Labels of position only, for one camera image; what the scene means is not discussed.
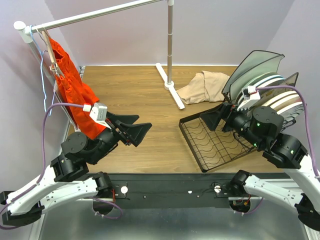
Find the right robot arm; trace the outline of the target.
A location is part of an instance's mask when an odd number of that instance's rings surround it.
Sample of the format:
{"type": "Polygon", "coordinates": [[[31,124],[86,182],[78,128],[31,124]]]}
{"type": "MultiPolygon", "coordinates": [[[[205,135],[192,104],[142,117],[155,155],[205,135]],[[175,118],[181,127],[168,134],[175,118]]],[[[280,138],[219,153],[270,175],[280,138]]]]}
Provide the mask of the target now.
{"type": "Polygon", "coordinates": [[[300,192],[266,182],[256,175],[239,170],[227,184],[234,196],[254,195],[293,211],[307,227],[320,229],[320,182],[312,166],[311,154],[294,136],[281,132],[284,117],[269,106],[254,109],[251,117],[222,103],[200,115],[209,130],[221,120],[224,128],[233,130],[252,144],[268,162],[275,165],[298,185],[300,192]]]}

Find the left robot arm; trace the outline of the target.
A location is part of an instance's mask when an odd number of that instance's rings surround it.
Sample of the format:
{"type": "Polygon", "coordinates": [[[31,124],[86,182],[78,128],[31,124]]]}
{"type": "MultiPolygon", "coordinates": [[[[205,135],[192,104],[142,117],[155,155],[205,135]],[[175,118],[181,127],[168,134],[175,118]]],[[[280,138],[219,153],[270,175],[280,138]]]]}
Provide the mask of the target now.
{"type": "Polygon", "coordinates": [[[51,161],[41,180],[33,180],[16,191],[3,191],[0,203],[2,228],[16,229],[32,224],[42,215],[61,205],[83,198],[115,199],[115,190],[106,172],[91,176],[88,165],[95,165],[119,142],[137,147],[152,127],[150,122],[138,123],[138,115],[108,113],[109,124],[95,139],[74,132],[61,144],[61,154],[51,161]]]}

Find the pink and cream plate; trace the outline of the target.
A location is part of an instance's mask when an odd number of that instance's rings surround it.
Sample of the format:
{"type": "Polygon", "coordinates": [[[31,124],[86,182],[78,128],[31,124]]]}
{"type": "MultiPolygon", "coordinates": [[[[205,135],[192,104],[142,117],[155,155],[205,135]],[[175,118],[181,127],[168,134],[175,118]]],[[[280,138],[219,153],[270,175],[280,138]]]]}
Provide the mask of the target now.
{"type": "Polygon", "coordinates": [[[279,111],[277,111],[277,114],[283,116],[285,119],[296,118],[303,111],[304,111],[303,103],[299,101],[280,109],[279,111]]]}

